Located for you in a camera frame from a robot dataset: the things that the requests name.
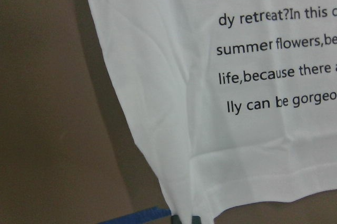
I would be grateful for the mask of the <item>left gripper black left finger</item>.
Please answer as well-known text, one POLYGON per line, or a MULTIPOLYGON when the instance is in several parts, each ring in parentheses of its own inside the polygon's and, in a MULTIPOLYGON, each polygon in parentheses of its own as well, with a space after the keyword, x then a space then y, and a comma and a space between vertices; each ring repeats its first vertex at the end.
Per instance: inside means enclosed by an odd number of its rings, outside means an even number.
POLYGON ((171 224, 182 224, 178 215, 171 216, 171 224))

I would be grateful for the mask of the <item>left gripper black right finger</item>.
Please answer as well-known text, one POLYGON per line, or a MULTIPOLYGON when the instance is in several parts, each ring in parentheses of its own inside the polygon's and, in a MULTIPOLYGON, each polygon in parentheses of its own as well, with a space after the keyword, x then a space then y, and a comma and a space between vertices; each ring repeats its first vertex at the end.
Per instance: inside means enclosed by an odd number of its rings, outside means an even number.
POLYGON ((192 216, 192 224, 201 224, 200 216, 192 216))

